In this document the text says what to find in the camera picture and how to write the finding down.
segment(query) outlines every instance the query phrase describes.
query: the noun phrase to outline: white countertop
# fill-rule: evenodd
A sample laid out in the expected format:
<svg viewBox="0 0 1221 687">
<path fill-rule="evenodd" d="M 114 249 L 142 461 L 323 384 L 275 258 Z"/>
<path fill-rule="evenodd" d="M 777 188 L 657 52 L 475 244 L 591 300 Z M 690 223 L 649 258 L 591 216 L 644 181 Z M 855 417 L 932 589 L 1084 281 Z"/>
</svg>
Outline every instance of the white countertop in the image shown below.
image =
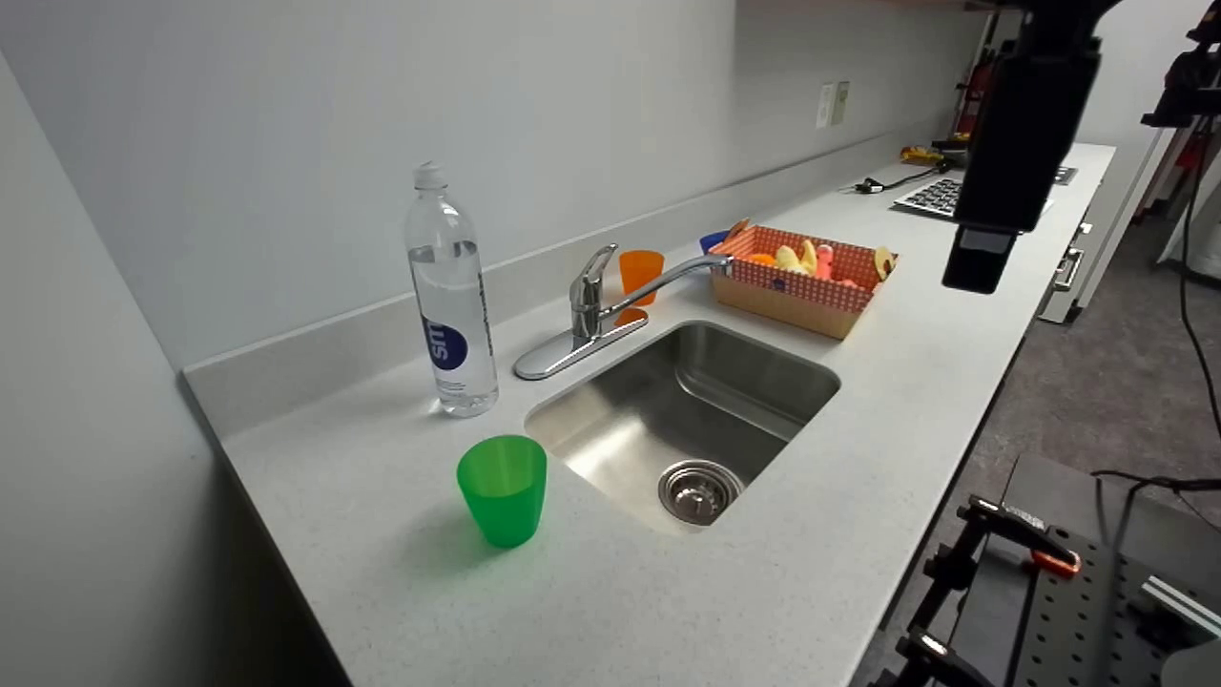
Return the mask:
<svg viewBox="0 0 1221 687">
<path fill-rule="evenodd" d="M 569 327 L 564 300 L 497 327 L 499 406 L 431 419 L 414 358 L 258 428 L 222 434 L 352 683 L 848 683 L 927 518 L 1072 241 L 1111 148 L 1075 146 L 993 299 L 943 289 L 952 227 L 835 190 L 765 227 L 886 244 L 897 274 L 841 342 L 716 311 L 700 277 L 651 326 L 536 384 L 507 370 Z M 474 529 L 454 467 L 532 406 L 681 322 L 716 322 L 841 377 L 833 406 L 700 533 L 662 538 L 549 467 L 540 529 L 497 555 Z"/>
</svg>

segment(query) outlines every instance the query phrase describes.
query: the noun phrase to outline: faucet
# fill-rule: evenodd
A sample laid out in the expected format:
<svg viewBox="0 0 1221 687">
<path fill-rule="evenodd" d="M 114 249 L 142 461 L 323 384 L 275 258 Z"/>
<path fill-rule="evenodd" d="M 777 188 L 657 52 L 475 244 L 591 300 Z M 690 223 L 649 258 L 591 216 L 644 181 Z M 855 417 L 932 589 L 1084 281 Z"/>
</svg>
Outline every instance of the faucet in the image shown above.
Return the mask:
<svg viewBox="0 0 1221 687">
<path fill-rule="evenodd" d="M 601 244 L 572 277 L 569 286 L 569 304 L 572 304 L 572 333 L 540 341 L 536 346 L 529 346 L 510 370 L 523 381 L 540 381 L 601 346 L 610 346 L 614 341 L 637 333 L 649 326 L 649 317 L 633 317 L 618 326 L 618 312 L 633 311 L 637 300 L 651 299 L 657 289 L 662 289 L 668 281 L 690 274 L 690 272 L 728 272 L 733 258 L 728 256 L 698 256 L 688 262 L 676 262 L 668 272 L 658 272 L 651 281 L 644 281 L 639 289 L 618 299 L 614 304 L 601 304 L 601 277 L 606 277 L 606 262 L 618 251 L 618 244 Z"/>
</svg>

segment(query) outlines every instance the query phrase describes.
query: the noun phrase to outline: plastic bottle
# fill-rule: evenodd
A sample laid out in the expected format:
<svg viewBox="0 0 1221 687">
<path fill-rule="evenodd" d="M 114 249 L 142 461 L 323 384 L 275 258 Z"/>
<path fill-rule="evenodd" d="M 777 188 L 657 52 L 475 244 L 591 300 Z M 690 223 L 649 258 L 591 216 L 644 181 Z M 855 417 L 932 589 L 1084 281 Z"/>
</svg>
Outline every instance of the plastic bottle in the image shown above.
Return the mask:
<svg viewBox="0 0 1221 687">
<path fill-rule="evenodd" d="M 431 166 L 414 167 L 408 266 L 441 417 L 490 407 L 497 358 L 480 251 L 469 216 Z"/>
</svg>

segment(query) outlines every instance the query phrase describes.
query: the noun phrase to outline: sink basin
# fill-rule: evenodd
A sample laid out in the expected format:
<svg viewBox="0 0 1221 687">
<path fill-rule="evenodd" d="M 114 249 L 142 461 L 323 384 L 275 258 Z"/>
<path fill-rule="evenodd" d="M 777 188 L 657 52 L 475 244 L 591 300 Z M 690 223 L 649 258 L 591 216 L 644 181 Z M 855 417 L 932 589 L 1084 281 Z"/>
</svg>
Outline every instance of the sink basin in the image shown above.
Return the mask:
<svg viewBox="0 0 1221 687">
<path fill-rule="evenodd" d="M 526 430 L 644 527 L 694 533 L 835 393 L 826 365 L 716 326 L 681 326 L 536 406 Z"/>
</svg>

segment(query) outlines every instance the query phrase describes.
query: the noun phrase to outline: basket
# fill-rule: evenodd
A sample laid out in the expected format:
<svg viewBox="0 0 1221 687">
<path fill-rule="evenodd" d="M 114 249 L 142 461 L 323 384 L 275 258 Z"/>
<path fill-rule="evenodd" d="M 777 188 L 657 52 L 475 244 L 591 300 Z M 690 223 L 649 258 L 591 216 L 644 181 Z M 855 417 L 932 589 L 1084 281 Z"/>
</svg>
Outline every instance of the basket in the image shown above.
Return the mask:
<svg viewBox="0 0 1221 687">
<path fill-rule="evenodd" d="M 747 262 L 751 251 L 774 256 L 782 244 L 801 249 L 805 241 L 835 249 L 833 277 Z M 719 304 L 785 322 L 833 341 L 841 341 L 855 327 L 855 322 L 872 300 L 876 286 L 897 266 L 897 251 L 890 249 L 838 244 L 765 227 L 736 227 L 733 235 L 719 241 L 713 251 L 733 256 L 733 272 L 713 274 L 713 299 Z"/>
</svg>

